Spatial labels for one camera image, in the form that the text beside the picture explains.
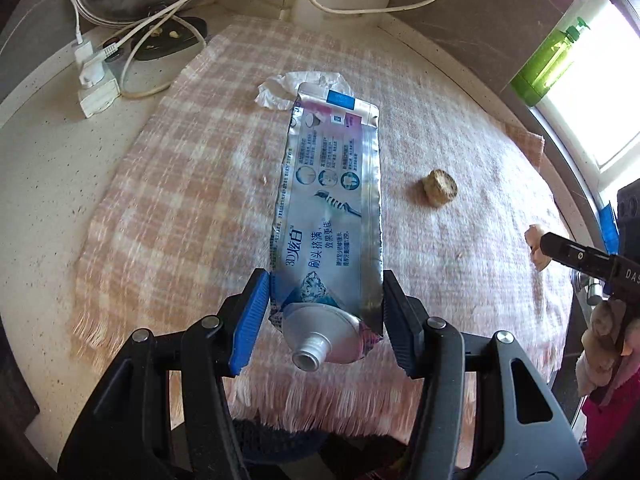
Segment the brown cork stopper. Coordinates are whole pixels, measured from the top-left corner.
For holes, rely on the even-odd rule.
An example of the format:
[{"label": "brown cork stopper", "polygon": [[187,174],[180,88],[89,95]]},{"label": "brown cork stopper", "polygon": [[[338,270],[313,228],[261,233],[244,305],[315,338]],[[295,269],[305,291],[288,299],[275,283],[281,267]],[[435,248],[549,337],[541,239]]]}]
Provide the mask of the brown cork stopper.
[{"label": "brown cork stopper", "polygon": [[453,177],[442,170],[433,170],[423,180],[424,192],[432,207],[442,207],[458,194],[458,185]]}]

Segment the toothpaste tube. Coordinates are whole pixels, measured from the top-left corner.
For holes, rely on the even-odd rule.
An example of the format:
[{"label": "toothpaste tube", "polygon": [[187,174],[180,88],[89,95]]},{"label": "toothpaste tube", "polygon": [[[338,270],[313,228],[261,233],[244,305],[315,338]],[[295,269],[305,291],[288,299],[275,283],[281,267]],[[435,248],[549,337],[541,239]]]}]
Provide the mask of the toothpaste tube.
[{"label": "toothpaste tube", "polygon": [[303,370],[363,358],[382,335],[378,108],[302,83],[271,235],[270,321]]}]

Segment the green bottle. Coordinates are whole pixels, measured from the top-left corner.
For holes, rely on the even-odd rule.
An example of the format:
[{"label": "green bottle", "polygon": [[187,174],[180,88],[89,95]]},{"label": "green bottle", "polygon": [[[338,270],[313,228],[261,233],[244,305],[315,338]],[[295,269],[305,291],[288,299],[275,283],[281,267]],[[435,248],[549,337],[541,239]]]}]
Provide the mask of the green bottle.
[{"label": "green bottle", "polygon": [[538,104],[571,66],[572,46],[585,28],[589,25],[582,18],[578,18],[578,24],[568,27],[566,32],[555,28],[511,80],[511,86],[527,106]]}]

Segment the crumpled paper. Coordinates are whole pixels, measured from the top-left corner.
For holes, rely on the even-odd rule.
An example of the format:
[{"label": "crumpled paper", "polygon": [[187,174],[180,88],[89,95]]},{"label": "crumpled paper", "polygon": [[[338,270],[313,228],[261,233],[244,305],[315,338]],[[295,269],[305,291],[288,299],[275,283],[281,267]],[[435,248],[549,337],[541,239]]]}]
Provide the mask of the crumpled paper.
[{"label": "crumpled paper", "polygon": [[291,110],[300,83],[313,83],[353,97],[349,83],[337,72],[288,72],[272,75],[258,86],[255,102],[269,110]]}]

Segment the pink checkered cloth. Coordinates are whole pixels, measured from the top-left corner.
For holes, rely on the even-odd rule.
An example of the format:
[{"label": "pink checkered cloth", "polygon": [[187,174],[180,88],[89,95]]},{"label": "pink checkered cloth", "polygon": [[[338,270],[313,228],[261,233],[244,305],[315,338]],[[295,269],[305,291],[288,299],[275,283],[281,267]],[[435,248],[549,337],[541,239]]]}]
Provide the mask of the pink checkered cloth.
[{"label": "pink checkered cloth", "polygon": [[[572,290],[560,265],[534,270],[523,233],[533,223],[564,229],[508,128],[436,70],[241,16],[182,71],[95,211],[78,263],[77,355],[102,372],[134,329],[183,330],[268,267],[289,115],[254,98],[268,76],[303,70],[340,72],[380,107],[385,269],[461,331],[511,330],[548,377],[561,362]],[[510,135],[540,160],[539,137]],[[438,210],[420,183],[434,168],[460,190]],[[265,320],[251,362],[227,386],[236,417],[406,442],[422,385],[396,365],[388,340],[357,363],[304,373]]]}]

